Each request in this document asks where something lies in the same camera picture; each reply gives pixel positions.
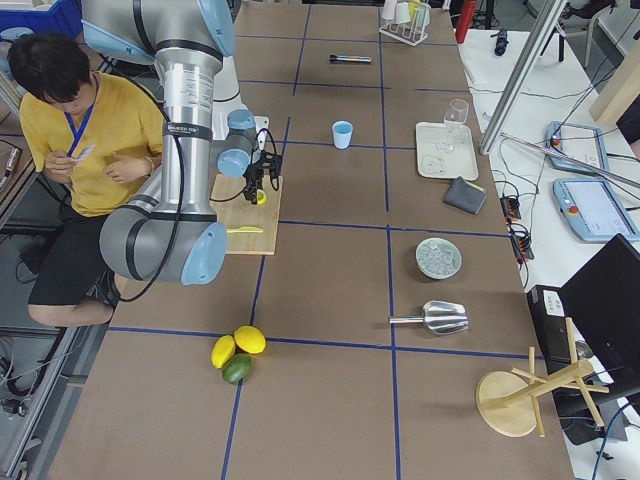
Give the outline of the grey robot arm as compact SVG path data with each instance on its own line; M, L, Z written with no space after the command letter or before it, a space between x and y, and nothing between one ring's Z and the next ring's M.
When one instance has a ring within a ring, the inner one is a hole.
M230 1L87 1L83 33L96 52L153 66L163 89L158 171L105 221L102 256L119 275L206 284L218 274L227 231L211 206L216 174L241 178L255 202L280 182L281 157L264 149L268 129L242 103Z

